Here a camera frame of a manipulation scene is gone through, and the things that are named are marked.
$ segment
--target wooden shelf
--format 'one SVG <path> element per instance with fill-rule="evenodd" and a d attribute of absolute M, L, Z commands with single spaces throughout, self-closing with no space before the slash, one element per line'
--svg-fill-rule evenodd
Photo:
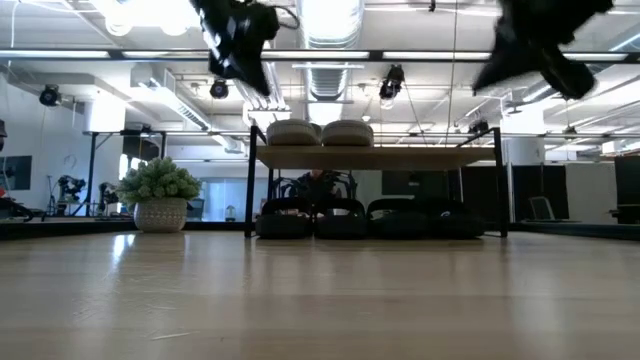
<path fill-rule="evenodd" d="M 257 158 L 271 169 L 450 170 L 494 155 L 491 148 L 258 146 Z"/>

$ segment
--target person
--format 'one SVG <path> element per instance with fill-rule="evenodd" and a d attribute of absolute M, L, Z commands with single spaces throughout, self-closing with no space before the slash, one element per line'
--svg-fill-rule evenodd
<path fill-rule="evenodd" d="M 302 191 L 298 195 L 306 198 L 312 204 L 336 198 L 338 191 L 333 179 L 327 175 L 327 171 L 314 169 L 299 177 L 298 182 Z"/>

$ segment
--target fluorescent light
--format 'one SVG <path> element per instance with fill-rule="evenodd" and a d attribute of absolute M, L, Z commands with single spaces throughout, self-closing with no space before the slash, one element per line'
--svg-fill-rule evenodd
<path fill-rule="evenodd" d="M 487 60 L 491 56 L 489 52 L 471 51 L 385 51 L 382 58 L 385 60 Z"/>
<path fill-rule="evenodd" d="M 247 159 L 173 159 L 176 163 L 244 163 L 247 161 Z"/>
<path fill-rule="evenodd" d="M 163 58 L 163 59 L 184 59 L 184 58 L 206 58 L 209 52 L 199 51 L 123 51 L 122 55 L 133 59 Z"/>
<path fill-rule="evenodd" d="M 33 59 L 79 59 L 79 58 L 109 58 L 106 51 L 95 50 L 0 50 L 0 58 L 33 58 Z"/>
<path fill-rule="evenodd" d="M 204 131 L 168 131 L 167 136 L 208 136 Z"/>
<path fill-rule="evenodd" d="M 173 162 L 175 162 L 175 163 L 197 163 L 197 162 L 204 162 L 204 160 L 197 160 L 197 159 L 173 159 Z"/>
<path fill-rule="evenodd" d="M 620 61 L 628 54 L 620 53 L 566 53 L 564 56 L 569 60 L 577 61 Z"/>
<path fill-rule="evenodd" d="M 329 69 L 329 70 L 347 70 L 347 69 L 364 69 L 364 65 L 354 64 L 293 64 L 292 69 Z"/>
<path fill-rule="evenodd" d="M 368 51 L 335 51 L 335 50 L 265 50 L 262 53 L 263 60 L 271 59 L 314 59 L 314 60 L 332 60 L 332 59 L 367 59 Z"/>

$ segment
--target green plant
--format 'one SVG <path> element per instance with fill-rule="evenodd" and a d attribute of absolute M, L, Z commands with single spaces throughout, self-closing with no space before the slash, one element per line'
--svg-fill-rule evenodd
<path fill-rule="evenodd" d="M 116 193 L 127 206 L 166 197 L 192 200 L 200 194 L 201 184 L 171 158 L 156 158 L 147 165 L 140 163 L 138 170 L 129 170 Z"/>

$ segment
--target table surface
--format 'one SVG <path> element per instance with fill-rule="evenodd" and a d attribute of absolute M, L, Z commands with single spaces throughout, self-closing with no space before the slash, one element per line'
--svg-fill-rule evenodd
<path fill-rule="evenodd" d="M 640 247 L 245 241 L 241 233 L 0 242 L 0 349 L 23 359 L 637 359 Z"/>

